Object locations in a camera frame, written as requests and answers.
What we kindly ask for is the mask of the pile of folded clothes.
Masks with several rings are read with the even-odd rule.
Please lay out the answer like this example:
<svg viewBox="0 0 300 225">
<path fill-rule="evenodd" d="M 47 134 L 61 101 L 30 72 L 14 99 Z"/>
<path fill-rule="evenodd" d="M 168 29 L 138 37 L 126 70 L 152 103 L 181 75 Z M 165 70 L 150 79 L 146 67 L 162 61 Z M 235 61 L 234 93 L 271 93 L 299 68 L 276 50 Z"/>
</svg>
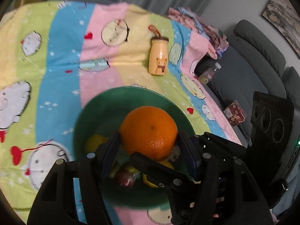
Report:
<svg viewBox="0 0 300 225">
<path fill-rule="evenodd" d="M 207 38 L 209 40 L 207 55 L 212 59 L 221 59 L 229 47 L 227 36 L 221 30 L 203 22 L 200 16 L 189 8 L 177 7 L 175 9 L 170 7 L 167 16 Z"/>
</svg>

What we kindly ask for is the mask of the red patterned box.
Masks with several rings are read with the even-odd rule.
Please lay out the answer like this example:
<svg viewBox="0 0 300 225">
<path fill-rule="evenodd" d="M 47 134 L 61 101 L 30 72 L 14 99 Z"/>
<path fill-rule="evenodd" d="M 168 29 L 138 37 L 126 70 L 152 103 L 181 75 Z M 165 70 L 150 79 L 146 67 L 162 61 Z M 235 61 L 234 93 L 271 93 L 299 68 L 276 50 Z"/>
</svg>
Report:
<svg viewBox="0 0 300 225">
<path fill-rule="evenodd" d="M 224 111 L 224 115 L 226 116 L 228 122 L 234 127 L 236 125 L 240 125 L 246 119 L 246 114 L 244 110 L 240 107 L 237 100 L 232 102 Z"/>
</svg>

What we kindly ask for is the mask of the framed landscape painting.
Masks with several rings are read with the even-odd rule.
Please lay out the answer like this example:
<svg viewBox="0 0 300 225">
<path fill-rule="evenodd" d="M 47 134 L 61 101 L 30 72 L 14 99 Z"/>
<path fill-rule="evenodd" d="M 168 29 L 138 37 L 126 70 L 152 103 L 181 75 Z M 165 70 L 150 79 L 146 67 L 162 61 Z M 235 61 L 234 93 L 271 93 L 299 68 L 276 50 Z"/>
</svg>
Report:
<svg viewBox="0 0 300 225">
<path fill-rule="evenodd" d="M 262 17 L 284 37 L 299 58 L 299 15 L 291 2 L 269 0 Z"/>
</svg>

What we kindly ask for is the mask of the yellow orange in bowl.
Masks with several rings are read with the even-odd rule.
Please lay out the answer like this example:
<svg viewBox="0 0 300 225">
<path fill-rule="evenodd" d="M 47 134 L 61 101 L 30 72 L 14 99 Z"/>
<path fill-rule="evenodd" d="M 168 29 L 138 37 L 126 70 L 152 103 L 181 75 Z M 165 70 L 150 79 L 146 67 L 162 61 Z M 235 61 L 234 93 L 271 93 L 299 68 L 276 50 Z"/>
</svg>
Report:
<svg viewBox="0 0 300 225">
<path fill-rule="evenodd" d="M 164 188 L 165 186 L 168 186 L 168 181 L 172 171 L 174 171 L 174 167 L 169 161 L 158 163 L 151 160 L 150 163 L 147 162 L 147 165 L 141 172 L 143 174 L 143 178 L 146 179 L 148 183 Z"/>
</svg>

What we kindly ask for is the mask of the green lime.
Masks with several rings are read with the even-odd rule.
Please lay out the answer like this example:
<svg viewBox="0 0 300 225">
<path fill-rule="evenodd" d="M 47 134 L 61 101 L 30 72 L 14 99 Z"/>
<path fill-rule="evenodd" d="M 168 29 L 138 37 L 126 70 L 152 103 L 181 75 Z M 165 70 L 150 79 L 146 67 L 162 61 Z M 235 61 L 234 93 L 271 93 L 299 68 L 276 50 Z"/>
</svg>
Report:
<svg viewBox="0 0 300 225">
<path fill-rule="evenodd" d="M 116 161 L 110 170 L 109 177 L 114 178 L 118 172 L 126 172 L 133 176 L 136 176 L 139 173 L 139 171 L 134 168 L 130 162 L 120 164 Z"/>
</svg>

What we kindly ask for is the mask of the wrapped red fruit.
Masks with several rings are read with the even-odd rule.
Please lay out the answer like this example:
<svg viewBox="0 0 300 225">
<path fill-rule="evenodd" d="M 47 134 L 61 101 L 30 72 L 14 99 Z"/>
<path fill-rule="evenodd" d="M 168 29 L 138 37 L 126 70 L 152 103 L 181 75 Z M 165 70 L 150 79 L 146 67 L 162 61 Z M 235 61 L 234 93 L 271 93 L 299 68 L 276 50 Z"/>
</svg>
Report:
<svg viewBox="0 0 300 225">
<path fill-rule="evenodd" d="M 131 174 L 131 173 L 128 173 L 128 172 L 119 172 L 116 174 L 116 180 L 117 180 L 117 183 L 119 184 L 119 186 L 121 188 L 131 188 L 137 177 L 138 177 L 138 174 Z"/>
</svg>

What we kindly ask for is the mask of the yellow bear bottle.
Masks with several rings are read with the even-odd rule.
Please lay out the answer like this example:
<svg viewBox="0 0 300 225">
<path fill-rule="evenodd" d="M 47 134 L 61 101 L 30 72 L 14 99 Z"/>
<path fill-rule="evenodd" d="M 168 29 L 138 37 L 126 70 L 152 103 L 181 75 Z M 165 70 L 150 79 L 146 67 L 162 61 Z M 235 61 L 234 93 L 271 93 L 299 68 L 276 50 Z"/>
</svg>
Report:
<svg viewBox="0 0 300 225">
<path fill-rule="evenodd" d="M 148 26 L 148 29 L 154 34 L 151 38 L 148 72 L 151 75 L 163 76 L 167 72 L 169 62 L 169 39 L 167 37 L 163 37 L 159 30 L 152 24 Z"/>
</svg>

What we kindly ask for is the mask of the green plastic bowl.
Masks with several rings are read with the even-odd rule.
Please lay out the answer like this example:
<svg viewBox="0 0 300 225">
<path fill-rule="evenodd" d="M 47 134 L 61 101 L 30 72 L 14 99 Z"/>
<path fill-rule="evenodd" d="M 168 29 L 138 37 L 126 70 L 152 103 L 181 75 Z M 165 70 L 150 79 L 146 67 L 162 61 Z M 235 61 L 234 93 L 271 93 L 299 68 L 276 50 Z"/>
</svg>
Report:
<svg viewBox="0 0 300 225">
<path fill-rule="evenodd" d="M 195 134 L 188 118 L 169 99 L 142 87 L 117 87 L 100 93 L 81 111 L 73 135 L 75 158 L 80 159 L 89 153 L 86 144 L 92 135 L 110 137 L 119 130 L 127 114 L 141 106 L 161 108 L 173 118 L 179 131 L 185 131 L 189 137 Z M 140 210 L 169 208 L 164 190 L 147 186 L 141 178 L 135 181 L 132 188 L 124 189 L 106 177 L 100 189 L 104 200 L 114 205 Z"/>
</svg>

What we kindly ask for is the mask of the orange fruit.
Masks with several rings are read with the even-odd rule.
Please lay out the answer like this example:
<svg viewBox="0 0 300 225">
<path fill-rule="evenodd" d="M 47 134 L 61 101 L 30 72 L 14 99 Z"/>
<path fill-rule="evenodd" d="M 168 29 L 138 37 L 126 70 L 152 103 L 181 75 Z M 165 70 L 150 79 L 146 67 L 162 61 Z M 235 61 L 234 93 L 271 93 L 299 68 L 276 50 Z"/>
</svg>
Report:
<svg viewBox="0 0 300 225">
<path fill-rule="evenodd" d="M 132 110 L 119 128 L 121 144 L 127 154 L 138 152 L 155 161 L 170 156 L 177 132 L 173 118 L 166 111 L 152 106 Z"/>
</svg>

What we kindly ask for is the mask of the grey sofa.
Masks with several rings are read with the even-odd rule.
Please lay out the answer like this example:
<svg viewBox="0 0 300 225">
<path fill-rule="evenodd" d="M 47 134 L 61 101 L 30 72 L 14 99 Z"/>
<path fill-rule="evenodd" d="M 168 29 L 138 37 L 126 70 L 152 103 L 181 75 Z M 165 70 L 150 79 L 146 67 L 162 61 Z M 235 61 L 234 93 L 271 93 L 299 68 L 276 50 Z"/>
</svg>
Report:
<svg viewBox="0 0 300 225">
<path fill-rule="evenodd" d="M 286 59 L 274 43 L 255 25 L 243 19 L 228 38 L 229 46 L 220 59 L 205 56 L 192 72 L 197 78 L 215 63 L 221 65 L 205 86 L 219 108 L 237 101 L 246 119 L 233 129 L 243 146 L 250 140 L 253 94 L 263 92 L 299 105 L 299 74 L 286 66 Z"/>
</svg>

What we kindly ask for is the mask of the colourful cartoon blanket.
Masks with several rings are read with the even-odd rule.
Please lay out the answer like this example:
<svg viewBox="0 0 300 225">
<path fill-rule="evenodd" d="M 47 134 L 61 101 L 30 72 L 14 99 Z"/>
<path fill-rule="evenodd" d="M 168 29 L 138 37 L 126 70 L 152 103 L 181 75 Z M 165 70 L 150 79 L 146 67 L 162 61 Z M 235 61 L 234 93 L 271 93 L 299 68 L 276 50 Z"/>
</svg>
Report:
<svg viewBox="0 0 300 225">
<path fill-rule="evenodd" d="M 169 39 L 163 76 L 149 73 L 154 25 Z M 152 90 L 174 102 L 197 134 L 239 139 L 192 69 L 209 41 L 180 23 L 128 3 L 44 1 L 1 20 L 1 191 L 22 221 L 45 175 L 30 169 L 42 145 L 75 157 L 81 109 L 120 86 Z"/>
</svg>

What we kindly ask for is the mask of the clear plastic bottle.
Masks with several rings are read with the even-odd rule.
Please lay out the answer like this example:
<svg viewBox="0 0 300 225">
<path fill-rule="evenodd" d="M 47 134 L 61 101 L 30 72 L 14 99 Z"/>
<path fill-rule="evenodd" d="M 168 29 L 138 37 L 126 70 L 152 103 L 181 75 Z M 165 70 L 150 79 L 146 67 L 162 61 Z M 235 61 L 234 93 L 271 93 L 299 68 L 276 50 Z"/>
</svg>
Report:
<svg viewBox="0 0 300 225">
<path fill-rule="evenodd" d="M 214 77 L 214 75 L 216 74 L 216 72 L 218 70 L 221 69 L 221 65 L 216 62 L 214 64 L 213 67 L 209 67 L 208 69 L 206 69 L 199 77 L 198 77 L 198 80 L 202 83 L 202 84 L 207 84 L 209 83 L 212 78 Z"/>
</svg>

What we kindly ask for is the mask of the yellow lemon in bowl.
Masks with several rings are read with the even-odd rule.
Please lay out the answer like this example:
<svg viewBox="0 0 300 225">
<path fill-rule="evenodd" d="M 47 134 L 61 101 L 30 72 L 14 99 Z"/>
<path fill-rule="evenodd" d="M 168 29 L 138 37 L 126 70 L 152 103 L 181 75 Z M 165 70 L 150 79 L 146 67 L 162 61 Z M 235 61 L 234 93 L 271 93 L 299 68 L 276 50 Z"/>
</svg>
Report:
<svg viewBox="0 0 300 225">
<path fill-rule="evenodd" d="M 108 137 L 104 137 L 98 134 L 94 134 L 89 137 L 84 145 L 84 151 L 86 153 L 95 152 L 99 145 L 105 144 Z"/>
</svg>

